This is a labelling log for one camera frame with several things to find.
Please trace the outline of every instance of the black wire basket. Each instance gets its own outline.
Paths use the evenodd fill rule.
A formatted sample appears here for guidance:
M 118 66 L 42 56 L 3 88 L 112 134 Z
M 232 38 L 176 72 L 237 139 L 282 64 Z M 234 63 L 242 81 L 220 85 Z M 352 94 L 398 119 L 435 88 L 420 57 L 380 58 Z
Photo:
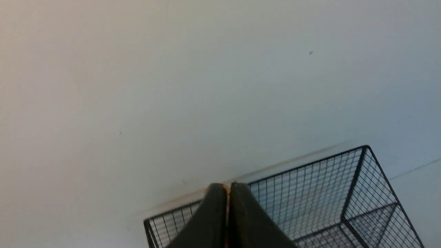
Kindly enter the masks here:
M 424 247 L 369 146 L 248 184 L 297 247 Z M 154 247 L 167 246 L 200 201 L 144 221 Z

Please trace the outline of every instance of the wire basket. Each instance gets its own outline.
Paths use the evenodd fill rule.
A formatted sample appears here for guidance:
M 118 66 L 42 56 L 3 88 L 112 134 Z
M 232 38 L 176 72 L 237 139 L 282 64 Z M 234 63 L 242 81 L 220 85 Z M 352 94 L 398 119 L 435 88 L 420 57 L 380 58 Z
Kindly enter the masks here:
M 297 247 L 424 247 L 369 146 L 249 183 Z M 199 201 L 144 221 L 156 248 L 176 237 Z

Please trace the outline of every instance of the metal grid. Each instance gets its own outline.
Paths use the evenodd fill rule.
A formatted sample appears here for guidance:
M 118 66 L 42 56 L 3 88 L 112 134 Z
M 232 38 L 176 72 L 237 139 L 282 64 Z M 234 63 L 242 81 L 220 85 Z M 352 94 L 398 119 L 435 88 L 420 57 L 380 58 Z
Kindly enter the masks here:
M 368 146 L 249 183 L 274 223 L 298 247 L 423 247 Z M 165 247 L 199 202 L 150 218 L 147 235 Z

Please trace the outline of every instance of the white wall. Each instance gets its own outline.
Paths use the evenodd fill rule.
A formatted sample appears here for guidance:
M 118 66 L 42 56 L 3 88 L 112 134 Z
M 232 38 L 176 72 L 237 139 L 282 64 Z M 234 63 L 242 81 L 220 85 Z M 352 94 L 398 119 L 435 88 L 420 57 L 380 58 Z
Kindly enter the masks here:
M 329 146 L 441 157 L 440 9 L 0 0 L 0 246 L 145 247 L 158 204 Z

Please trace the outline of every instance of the white floor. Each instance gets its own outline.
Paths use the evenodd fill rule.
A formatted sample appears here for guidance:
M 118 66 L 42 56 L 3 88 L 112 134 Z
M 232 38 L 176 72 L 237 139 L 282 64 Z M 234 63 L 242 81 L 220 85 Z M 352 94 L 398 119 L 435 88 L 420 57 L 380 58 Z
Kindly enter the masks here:
M 441 161 L 390 181 L 404 210 L 427 248 L 441 244 Z

